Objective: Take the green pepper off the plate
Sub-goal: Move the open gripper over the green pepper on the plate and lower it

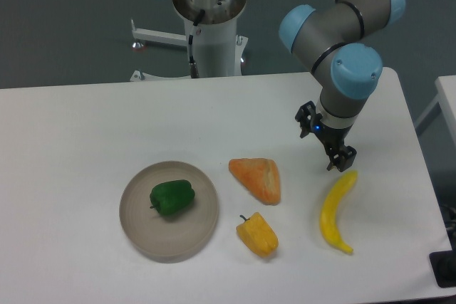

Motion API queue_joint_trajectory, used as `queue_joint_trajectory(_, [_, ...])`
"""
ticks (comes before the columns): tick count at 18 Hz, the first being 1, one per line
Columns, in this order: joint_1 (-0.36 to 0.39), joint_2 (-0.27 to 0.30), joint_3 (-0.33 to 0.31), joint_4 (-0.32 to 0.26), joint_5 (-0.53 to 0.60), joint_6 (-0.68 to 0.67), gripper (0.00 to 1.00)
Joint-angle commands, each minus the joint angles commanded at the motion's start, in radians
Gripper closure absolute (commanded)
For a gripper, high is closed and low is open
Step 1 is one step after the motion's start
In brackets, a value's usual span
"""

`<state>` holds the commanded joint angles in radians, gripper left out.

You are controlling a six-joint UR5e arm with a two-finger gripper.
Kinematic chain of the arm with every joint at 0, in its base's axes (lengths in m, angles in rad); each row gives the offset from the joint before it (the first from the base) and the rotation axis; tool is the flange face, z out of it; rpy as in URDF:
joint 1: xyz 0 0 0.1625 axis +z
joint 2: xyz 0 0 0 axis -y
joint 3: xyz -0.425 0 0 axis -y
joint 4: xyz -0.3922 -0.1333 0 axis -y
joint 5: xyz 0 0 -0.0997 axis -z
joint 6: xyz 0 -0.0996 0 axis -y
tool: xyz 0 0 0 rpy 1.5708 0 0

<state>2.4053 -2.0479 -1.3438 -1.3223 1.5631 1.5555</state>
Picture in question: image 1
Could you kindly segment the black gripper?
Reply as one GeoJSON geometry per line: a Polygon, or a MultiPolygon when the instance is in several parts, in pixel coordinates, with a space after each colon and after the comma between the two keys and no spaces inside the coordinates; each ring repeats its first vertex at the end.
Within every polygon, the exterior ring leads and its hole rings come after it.
{"type": "Polygon", "coordinates": [[[344,172],[349,169],[356,158],[357,151],[352,146],[345,146],[345,138],[350,127],[336,129],[321,122],[322,114],[316,111],[313,101],[303,104],[295,115],[295,121],[301,129],[300,138],[310,133],[314,134],[322,143],[329,158],[327,170],[337,169],[344,172]]]}

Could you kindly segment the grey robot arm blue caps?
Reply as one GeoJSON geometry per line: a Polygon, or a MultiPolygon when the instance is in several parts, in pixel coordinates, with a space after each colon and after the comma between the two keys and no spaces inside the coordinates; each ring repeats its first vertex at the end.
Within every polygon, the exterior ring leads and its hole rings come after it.
{"type": "MultiPolygon", "coordinates": [[[[234,76],[240,72],[237,19],[247,0],[172,0],[184,21],[184,46],[192,78],[234,76]]],[[[317,102],[302,105],[296,121],[301,135],[315,135],[329,167],[352,166],[356,150],[345,138],[383,70],[378,53],[362,44],[365,36],[401,18],[406,0],[334,0],[323,12],[300,5],[285,15],[279,37],[321,85],[317,102]]]]}

